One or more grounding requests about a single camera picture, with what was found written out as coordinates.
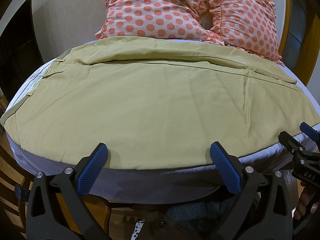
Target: blue ribbed pad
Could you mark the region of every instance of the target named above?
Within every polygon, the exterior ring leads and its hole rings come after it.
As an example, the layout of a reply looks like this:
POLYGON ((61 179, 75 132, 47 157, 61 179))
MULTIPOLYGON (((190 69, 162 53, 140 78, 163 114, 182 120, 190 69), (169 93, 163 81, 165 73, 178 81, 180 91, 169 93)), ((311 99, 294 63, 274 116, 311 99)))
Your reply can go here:
POLYGON ((108 148, 103 144, 91 158, 77 180, 77 193, 79 195, 89 194, 107 159, 108 148))
POLYGON ((314 142, 319 140, 319 133, 305 122, 300 124, 301 132, 305 133, 314 142))
POLYGON ((239 195, 242 191, 241 177, 218 144, 212 143, 210 146, 210 157, 216 165, 228 191, 239 195))

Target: wooden seat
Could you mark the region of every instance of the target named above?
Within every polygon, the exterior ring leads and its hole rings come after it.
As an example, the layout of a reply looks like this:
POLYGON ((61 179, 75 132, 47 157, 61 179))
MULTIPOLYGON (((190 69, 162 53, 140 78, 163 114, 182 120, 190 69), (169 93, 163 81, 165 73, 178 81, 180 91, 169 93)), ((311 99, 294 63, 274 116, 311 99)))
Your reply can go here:
MULTIPOLYGON (((3 137, 0 140, 2 145, 4 140, 6 138, 4 139, 3 137)), ((9 149, 6 151, 0 145, 0 205, 6 211, 16 229, 25 234, 27 205, 22 201, 18 201, 14 193, 14 186, 20 184, 24 188, 30 188, 34 175, 22 169, 12 157, 12 152, 10 151, 9 153, 8 151, 9 149)), ((57 194, 57 198, 70 229, 80 233, 63 200, 62 194, 57 194)), ((110 203, 108 200, 94 195, 85 195, 82 199, 93 217, 107 233, 109 232, 112 208, 131 206, 131 204, 110 203)))

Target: silver bolt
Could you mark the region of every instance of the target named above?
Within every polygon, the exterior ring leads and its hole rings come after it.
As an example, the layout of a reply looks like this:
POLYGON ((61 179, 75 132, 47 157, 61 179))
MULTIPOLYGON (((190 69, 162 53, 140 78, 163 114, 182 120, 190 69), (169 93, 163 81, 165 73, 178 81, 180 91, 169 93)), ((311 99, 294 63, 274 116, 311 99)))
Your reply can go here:
POLYGON ((281 177, 282 177, 281 171, 276 171, 276 172, 275 172, 275 175, 276 175, 278 178, 281 178, 281 177))
POLYGON ((39 171, 39 172, 36 174, 37 179, 41 179, 42 176, 43 176, 43 172, 42 172, 42 171, 39 171))
POLYGON ((65 170, 64 170, 64 173, 65 174, 71 174, 73 172, 73 168, 71 167, 67 167, 65 170))
POLYGON ((245 171, 246 171, 247 173, 253 173, 253 172, 254 172, 254 169, 253 169, 251 166, 246 166, 245 171))

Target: human hand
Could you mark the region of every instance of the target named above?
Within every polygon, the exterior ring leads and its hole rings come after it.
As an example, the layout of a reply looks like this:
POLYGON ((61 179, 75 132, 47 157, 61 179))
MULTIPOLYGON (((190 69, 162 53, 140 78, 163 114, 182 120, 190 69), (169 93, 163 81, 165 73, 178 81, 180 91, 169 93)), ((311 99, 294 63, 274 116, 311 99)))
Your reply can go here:
MULTIPOLYGON (((306 213, 306 210, 307 210, 307 206, 311 201, 311 195, 313 195, 317 191, 317 189, 315 187, 310 186, 303 181, 301 182, 301 186, 303 186, 305 188, 303 189, 303 191, 301 193, 298 206, 297 206, 297 208, 294 212, 294 215, 293 215, 296 220, 299 220, 302 216, 304 216, 304 214, 306 213)), ((310 212, 311 213, 316 212, 319 204, 320 204, 320 201, 314 203, 312 205, 310 212)))

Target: white fabric with black dots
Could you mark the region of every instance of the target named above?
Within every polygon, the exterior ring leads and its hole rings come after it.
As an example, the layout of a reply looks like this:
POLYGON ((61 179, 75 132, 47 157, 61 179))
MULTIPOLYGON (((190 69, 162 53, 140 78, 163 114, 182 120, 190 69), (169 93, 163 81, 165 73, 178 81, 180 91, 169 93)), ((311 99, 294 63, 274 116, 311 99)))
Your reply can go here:
POLYGON ((131 236, 131 240, 135 240, 137 238, 138 233, 140 232, 140 230, 141 230, 141 228, 143 226, 143 222, 144 221, 139 221, 139 222, 136 223, 136 227, 135 227, 135 229, 133 231, 133 234, 131 236))

